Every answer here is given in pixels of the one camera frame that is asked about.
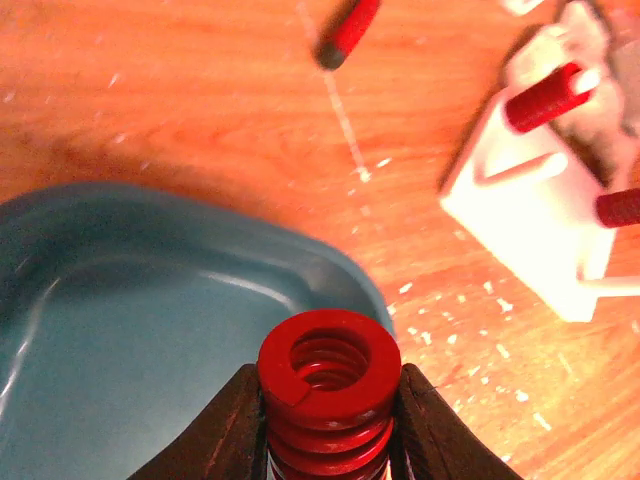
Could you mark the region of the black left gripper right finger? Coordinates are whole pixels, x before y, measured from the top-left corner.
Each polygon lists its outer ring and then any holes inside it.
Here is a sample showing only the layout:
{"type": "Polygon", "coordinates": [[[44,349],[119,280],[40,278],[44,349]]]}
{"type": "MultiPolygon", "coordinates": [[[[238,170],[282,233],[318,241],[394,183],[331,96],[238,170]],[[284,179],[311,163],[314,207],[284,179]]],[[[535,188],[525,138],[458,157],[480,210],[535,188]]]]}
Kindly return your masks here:
{"type": "Polygon", "coordinates": [[[393,479],[521,480],[462,422],[414,364],[402,367],[389,441],[393,479]]]}

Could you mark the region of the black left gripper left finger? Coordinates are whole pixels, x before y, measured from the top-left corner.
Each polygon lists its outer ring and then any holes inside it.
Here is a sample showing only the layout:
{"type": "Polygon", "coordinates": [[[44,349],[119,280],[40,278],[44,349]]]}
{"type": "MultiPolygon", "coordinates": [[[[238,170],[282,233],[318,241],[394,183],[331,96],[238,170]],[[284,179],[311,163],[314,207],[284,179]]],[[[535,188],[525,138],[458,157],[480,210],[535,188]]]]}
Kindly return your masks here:
{"type": "Polygon", "coordinates": [[[257,480],[267,477],[266,422],[257,366],[245,364],[139,479],[257,480]]]}

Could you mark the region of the red spring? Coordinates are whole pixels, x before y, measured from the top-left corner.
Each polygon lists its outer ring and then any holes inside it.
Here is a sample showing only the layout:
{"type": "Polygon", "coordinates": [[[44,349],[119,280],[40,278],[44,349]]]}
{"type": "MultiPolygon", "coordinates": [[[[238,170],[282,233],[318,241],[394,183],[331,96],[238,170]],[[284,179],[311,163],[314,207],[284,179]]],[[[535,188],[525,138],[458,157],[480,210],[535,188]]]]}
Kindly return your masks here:
{"type": "Polygon", "coordinates": [[[574,62],[565,64],[509,98],[504,105],[506,121],[519,134],[530,132],[586,103],[598,83],[595,71],[574,62]]]}
{"type": "Polygon", "coordinates": [[[607,228],[637,225],[640,222],[639,206],[639,188],[601,195],[595,201],[598,220],[607,228]]]}
{"type": "Polygon", "coordinates": [[[258,355],[276,479],[381,479],[394,430],[401,356],[360,313],[321,309],[276,326],[258,355]]]}

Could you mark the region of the teal plastic tray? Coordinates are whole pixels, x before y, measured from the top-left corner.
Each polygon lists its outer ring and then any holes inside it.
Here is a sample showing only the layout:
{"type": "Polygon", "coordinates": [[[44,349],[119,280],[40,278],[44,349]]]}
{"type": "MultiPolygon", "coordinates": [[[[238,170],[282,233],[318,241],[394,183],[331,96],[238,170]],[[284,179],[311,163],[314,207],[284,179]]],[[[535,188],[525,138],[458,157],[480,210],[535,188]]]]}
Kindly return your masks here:
{"type": "Polygon", "coordinates": [[[1,206],[1,475],[124,479],[268,333],[308,310],[385,328],[351,259],[172,194],[74,184],[1,206]]]}

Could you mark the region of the beige work glove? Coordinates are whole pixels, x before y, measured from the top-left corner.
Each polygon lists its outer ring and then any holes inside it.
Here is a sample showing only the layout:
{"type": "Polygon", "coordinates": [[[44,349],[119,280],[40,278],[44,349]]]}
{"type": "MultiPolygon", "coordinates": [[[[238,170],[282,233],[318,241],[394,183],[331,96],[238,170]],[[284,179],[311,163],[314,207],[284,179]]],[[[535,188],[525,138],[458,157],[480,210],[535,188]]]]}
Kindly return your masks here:
{"type": "Polygon", "coordinates": [[[556,125],[591,152],[587,165],[605,187],[622,190],[639,157],[639,15],[568,1],[556,24],[568,58],[600,75],[590,100],[556,125]]]}

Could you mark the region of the white peg base plate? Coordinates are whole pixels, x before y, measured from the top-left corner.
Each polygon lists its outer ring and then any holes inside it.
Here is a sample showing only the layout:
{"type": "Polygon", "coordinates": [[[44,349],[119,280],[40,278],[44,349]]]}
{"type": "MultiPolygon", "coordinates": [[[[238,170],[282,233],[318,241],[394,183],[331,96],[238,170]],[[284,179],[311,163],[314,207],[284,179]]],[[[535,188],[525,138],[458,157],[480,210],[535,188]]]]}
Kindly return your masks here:
{"type": "Polygon", "coordinates": [[[471,130],[439,192],[441,207],[568,322],[592,319],[598,299],[636,296],[636,276],[609,277],[617,228],[596,199],[609,194],[546,123],[519,134],[496,93],[471,130]]]}

